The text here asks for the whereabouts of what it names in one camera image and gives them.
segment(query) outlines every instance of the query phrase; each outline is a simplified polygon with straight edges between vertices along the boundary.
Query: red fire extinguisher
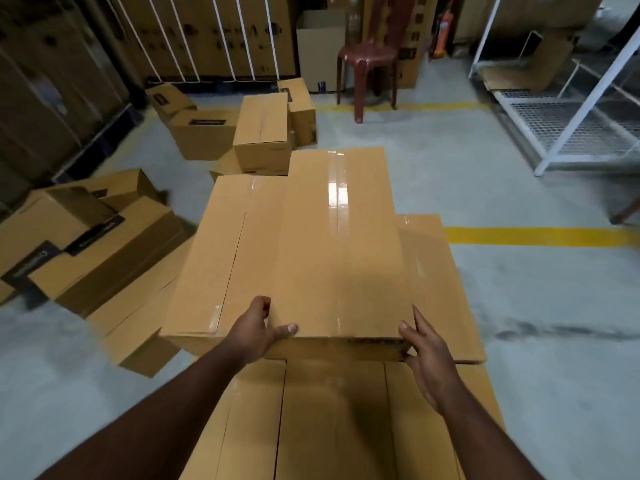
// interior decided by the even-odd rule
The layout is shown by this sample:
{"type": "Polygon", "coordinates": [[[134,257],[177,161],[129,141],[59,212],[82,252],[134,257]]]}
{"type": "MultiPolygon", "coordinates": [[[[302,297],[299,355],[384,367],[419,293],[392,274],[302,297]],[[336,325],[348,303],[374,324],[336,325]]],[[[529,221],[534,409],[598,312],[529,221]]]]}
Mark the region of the red fire extinguisher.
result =
{"type": "Polygon", "coordinates": [[[447,7],[444,13],[440,15],[438,20],[438,32],[434,37],[435,43],[431,51],[432,59],[440,59],[447,53],[447,39],[449,39],[449,31],[451,30],[451,24],[453,23],[453,0],[447,3],[447,7]]]}

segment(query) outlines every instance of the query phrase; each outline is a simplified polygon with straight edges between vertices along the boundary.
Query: concrete floor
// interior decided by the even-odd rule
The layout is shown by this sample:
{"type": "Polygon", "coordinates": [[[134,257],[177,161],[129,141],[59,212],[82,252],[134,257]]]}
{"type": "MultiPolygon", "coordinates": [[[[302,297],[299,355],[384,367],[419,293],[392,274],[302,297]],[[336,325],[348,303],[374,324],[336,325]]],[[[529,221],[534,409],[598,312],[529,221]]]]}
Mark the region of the concrete floor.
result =
{"type": "MultiPolygon", "coordinates": [[[[636,178],[549,173],[535,178],[503,121],[445,103],[484,98],[463,61],[425,63],[400,103],[430,111],[319,111],[319,147],[386,148],[396,211],[436,212],[446,226],[606,228],[640,191],[636,178]]],[[[239,96],[197,98],[238,105],[239,96]]],[[[316,104],[333,104],[332,96],[316,104]]],[[[142,167],[176,213],[198,222],[213,182],[182,160],[157,119],[145,122],[101,173],[142,167]]],[[[640,254],[626,248],[453,246],[489,357],[509,434],[549,479],[635,479],[640,468],[640,254]]],[[[28,480],[169,380],[112,366],[86,323],[24,299],[0,308],[0,470],[28,480]]]]}

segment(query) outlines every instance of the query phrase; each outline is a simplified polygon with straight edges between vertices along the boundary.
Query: dark skin arm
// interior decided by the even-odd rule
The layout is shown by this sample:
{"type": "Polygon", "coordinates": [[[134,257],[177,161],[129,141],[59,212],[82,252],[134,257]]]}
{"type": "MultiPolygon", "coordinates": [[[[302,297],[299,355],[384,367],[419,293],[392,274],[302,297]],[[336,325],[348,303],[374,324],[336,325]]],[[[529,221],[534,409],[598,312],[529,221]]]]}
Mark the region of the dark skin arm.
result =
{"type": "Polygon", "coordinates": [[[213,350],[80,444],[40,480],[180,478],[220,396],[242,368],[263,357],[295,324],[265,323],[270,298],[257,296],[213,350]]]}
{"type": "Polygon", "coordinates": [[[416,307],[413,317],[415,329],[404,321],[399,327],[417,352],[406,362],[424,398],[447,423],[467,480],[544,480],[467,389],[446,343],[416,307]]]}

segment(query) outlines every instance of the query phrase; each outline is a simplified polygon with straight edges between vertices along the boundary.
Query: white metal rack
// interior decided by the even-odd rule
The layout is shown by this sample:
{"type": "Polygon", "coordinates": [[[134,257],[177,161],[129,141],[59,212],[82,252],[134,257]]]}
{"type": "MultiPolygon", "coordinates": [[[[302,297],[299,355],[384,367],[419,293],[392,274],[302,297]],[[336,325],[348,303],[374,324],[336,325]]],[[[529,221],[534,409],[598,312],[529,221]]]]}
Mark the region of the white metal rack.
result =
{"type": "MultiPolygon", "coordinates": [[[[525,62],[522,58],[524,47],[515,61],[480,61],[500,1],[495,1],[469,77],[482,66],[525,62]]],[[[525,46],[532,34],[540,36],[533,31],[525,46]]],[[[551,164],[596,164],[599,167],[603,164],[616,167],[640,164],[640,97],[623,88],[635,72],[636,62],[640,61],[634,57],[638,47],[640,29],[614,58],[574,57],[575,66],[564,84],[552,85],[542,93],[493,92],[505,113],[540,156],[535,176],[542,176],[551,164]],[[633,65],[627,68],[631,70],[625,71],[622,81],[616,79],[631,59],[634,59],[633,65]],[[588,85],[587,91],[577,84],[584,74],[597,80],[595,87],[588,85]]]]}

